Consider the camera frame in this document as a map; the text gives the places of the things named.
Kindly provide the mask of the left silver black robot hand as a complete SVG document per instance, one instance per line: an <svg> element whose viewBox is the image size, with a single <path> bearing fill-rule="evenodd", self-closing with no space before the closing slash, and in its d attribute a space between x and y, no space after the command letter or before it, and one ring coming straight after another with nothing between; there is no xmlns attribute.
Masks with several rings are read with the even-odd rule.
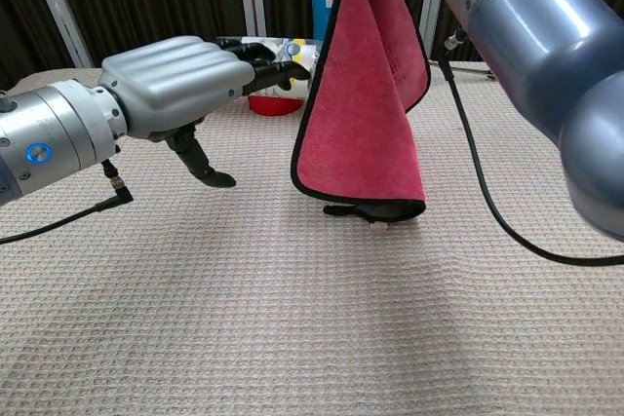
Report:
<svg viewBox="0 0 624 416"><path fill-rule="evenodd" d="M105 58L98 82L119 103L129 137L164 141L203 184L231 188L235 179L211 166L197 125L236 98L273 86L288 91L310 77L259 42L176 36Z"/></svg>

